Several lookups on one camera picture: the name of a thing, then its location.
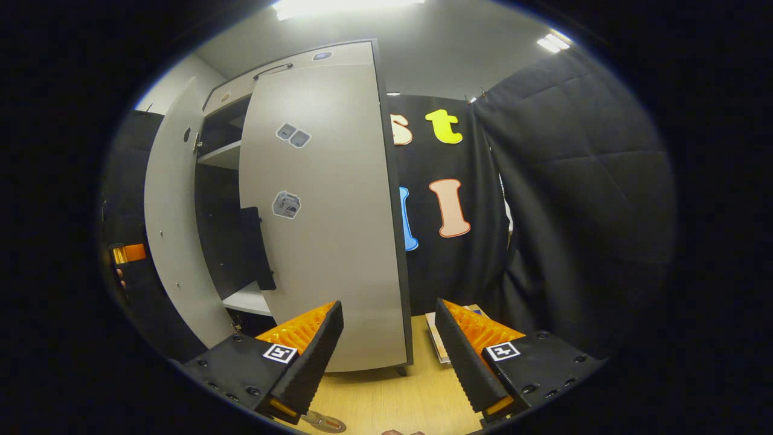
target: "table surface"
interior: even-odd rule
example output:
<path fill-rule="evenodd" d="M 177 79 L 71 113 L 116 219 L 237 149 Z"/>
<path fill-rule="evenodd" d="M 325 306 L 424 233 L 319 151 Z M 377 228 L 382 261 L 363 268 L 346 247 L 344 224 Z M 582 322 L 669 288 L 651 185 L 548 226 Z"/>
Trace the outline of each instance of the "table surface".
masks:
<path fill-rule="evenodd" d="M 390 429 L 404 435 L 480 430 L 481 413 L 472 411 L 451 364 L 438 361 L 427 318 L 413 316 L 410 322 L 414 364 L 405 368 L 408 376 L 398 375 L 394 368 L 325 373 L 309 409 L 341 420 L 346 425 L 344 433 L 352 435 L 381 435 Z M 295 429 L 325 433 L 304 420 Z"/>

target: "ceiling light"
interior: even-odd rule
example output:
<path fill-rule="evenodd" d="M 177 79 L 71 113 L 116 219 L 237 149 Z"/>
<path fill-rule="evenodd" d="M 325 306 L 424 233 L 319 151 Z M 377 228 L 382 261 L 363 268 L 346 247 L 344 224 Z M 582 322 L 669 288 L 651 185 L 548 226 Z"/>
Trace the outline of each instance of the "ceiling light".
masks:
<path fill-rule="evenodd" d="M 572 42 L 571 39 L 567 38 L 566 35 L 564 35 L 563 33 L 559 32 L 558 30 L 553 30 L 553 34 L 558 36 L 562 41 L 564 41 L 567 44 Z"/>
<path fill-rule="evenodd" d="M 543 47 L 545 50 L 550 51 L 551 53 L 558 53 L 559 51 L 561 51 L 561 49 L 558 48 L 556 44 L 548 41 L 545 38 L 540 39 L 536 43 L 538 43 L 541 47 Z"/>
<path fill-rule="evenodd" d="M 302 15 L 358 9 L 376 9 L 390 6 L 413 5 L 424 0 L 280 0 L 272 6 L 279 21 Z"/>
<path fill-rule="evenodd" d="M 558 36 L 555 36 L 552 33 L 548 33 L 547 36 L 545 36 L 545 39 L 556 44 L 556 46 L 562 50 L 566 50 L 567 48 L 569 48 L 569 44 L 565 43 L 561 39 L 558 39 Z"/>

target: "black curtain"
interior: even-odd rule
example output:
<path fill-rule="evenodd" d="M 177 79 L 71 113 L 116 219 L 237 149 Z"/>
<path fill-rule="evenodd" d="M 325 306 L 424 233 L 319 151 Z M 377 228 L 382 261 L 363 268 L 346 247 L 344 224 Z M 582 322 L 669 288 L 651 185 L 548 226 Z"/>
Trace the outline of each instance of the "black curtain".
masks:
<path fill-rule="evenodd" d="M 472 107 L 514 221 L 489 315 L 608 356 L 658 296 L 673 255 L 675 187 L 653 123 L 619 80 L 573 50 L 516 72 Z"/>
<path fill-rule="evenodd" d="M 433 312 L 438 297 L 462 305 L 477 303 L 488 313 L 487 303 L 496 293 L 505 266 L 508 219 L 502 188 L 491 153 L 482 140 L 465 101 L 418 95 L 390 96 L 392 115 L 407 121 L 413 136 L 395 145 L 400 186 L 408 189 L 405 201 L 410 232 L 418 246 L 406 252 L 411 315 Z M 445 110 L 455 116 L 459 143 L 443 143 L 426 116 Z M 400 128 L 393 123 L 393 130 Z M 442 237 L 438 196 L 430 183 L 455 179 L 458 199 L 469 232 Z"/>
<path fill-rule="evenodd" d="M 126 290 L 117 300 L 142 335 L 166 358 L 188 361 L 206 350 L 169 300 L 145 235 L 145 171 L 164 117 L 131 111 L 115 133 L 105 162 L 102 244 L 144 244 L 146 259 L 121 265 Z"/>

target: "open cabinet door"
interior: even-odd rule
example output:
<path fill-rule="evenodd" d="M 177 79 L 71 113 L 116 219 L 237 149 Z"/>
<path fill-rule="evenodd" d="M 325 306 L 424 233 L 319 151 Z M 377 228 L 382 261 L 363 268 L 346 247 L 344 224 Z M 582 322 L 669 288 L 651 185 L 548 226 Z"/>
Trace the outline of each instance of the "open cabinet door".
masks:
<path fill-rule="evenodd" d="M 204 262 L 196 227 L 196 138 L 204 121 L 196 79 L 158 127 L 145 174 L 145 227 L 153 264 L 191 331 L 212 348 L 233 334 L 232 320 Z"/>
<path fill-rule="evenodd" d="M 239 163 L 241 207 L 257 207 L 262 219 L 276 286 L 263 294 L 274 319 L 281 324 L 341 301 L 344 328 L 328 372 L 412 363 L 388 116 L 371 42 L 320 51 L 332 60 L 346 50 L 363 55 L 347 63 L 294 61 L 258 77 Z"/>

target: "book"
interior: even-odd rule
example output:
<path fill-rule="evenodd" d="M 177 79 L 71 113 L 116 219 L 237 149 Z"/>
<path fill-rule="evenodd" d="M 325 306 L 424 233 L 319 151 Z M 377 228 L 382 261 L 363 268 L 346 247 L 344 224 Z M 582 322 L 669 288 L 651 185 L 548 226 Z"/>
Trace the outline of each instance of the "book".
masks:
<path fill-rule="evenodd" d="M 483 312 L 479 308 L 472 309 L 470 306 L 466 306 L 466 309 L 472 311 L 473 313 L 483 315 Z M 443 346 L 443 341 L 440 338 L 440 333 L 438 332 L 438 328 L 435 327 L 434 324 L 434 313 L 426 313 L 425 317 L 427 318 L 427 326 L 430 328 L 430 334 L 432 334 L 432 344 L 434 345 L 435 353 L 438 354 L 438 361 L 441 364 L 448 364 L 451 362 L 451 359 L 448 357 L 448 353 L 445 351 L 445 346 Z"/>

